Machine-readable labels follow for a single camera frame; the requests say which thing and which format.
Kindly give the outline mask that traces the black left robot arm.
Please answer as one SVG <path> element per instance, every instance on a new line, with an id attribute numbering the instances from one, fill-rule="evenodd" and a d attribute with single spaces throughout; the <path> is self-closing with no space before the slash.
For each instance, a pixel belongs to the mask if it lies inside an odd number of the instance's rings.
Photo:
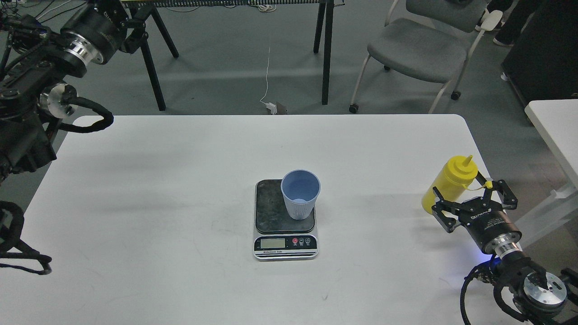
<path id="1" fill-rule="evenodd" d="M 82 78 L 91 62 L 106 64 L 117 51 L 134 53 L 147 41 L 150 16 L 158 16 L 154 4 L 129 17 L 119 0 L 87 0 L 58 33 L 29 15 L 1 18 L 9 34 L 1 62 L 2 180 L 54 161 L 58 131 L 86 134 L 113 124 L 113 113 L 64 78 Z"/>

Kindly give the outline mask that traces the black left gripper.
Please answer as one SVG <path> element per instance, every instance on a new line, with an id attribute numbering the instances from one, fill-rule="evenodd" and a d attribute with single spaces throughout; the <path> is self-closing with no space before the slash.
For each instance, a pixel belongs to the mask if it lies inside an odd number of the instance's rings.
<path id="1" fill-rule="evenodd" d="M 155 10 L 151 4 L 131 7 L 128 18 L 121 0 L 89 0 L 64 24 L 61 34 L 90 43 L 98 51 L 93 62 L 103 65 L 117 50 L 134 54 L 147 44 L 146 20 Z M 126 29 L 132 29 L 128 37 Z"/>

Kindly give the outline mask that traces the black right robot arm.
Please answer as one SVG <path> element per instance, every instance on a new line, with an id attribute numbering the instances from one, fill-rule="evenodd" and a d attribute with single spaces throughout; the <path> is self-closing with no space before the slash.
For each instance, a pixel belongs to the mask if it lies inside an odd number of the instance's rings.
<path id="1" fill-rule="evenodd" d="M 505 210 L 514 210 L 518 199 L 504 180 L 487 181 L 481 173 L 475 177 L 485 185 L 481 197 L 461 203 L 444 198 L 433 187 L 432 214 L 444 230 L 452 233 L 463 226 L 481 253 L 491 259 L 471 269 L 460 291 L 460 311 L 464 324 L 470 323 L 465 308 L 465 293 L 474 279 L 493 286 L 493 298 L 508 316 L 533 325 L 555 325 L 554 317 L 570 301 L 577 304 L 577 273 L 570 268 L 556 276 L 534 262 L 518 244 L 522 233 L 510 221 Z"/>

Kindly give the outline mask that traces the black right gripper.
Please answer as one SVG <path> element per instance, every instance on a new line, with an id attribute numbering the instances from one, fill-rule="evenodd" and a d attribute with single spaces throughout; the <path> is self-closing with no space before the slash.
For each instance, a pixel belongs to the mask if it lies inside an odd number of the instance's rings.
<path id="1" fill-rule="evenodd" d="M 493 181 L 478 172 L 475 179 L 485 188 L 482 197 L 472 198 L 462 203 L 444 199 L 437 187 L 432 187 L 435 203 L 432 214 L 451 234 L 461 224 L 468 230 L 471 238 L 485 254 L 492 254 L 499 246 L 497 238 L 508 243 L 518 243 L 522 232 L 511 222 L 504 210 L 515 210 L 518 199 L 505 180 Z M 501 202 L 493 201 L 493 192 L 497 192 Z"/>

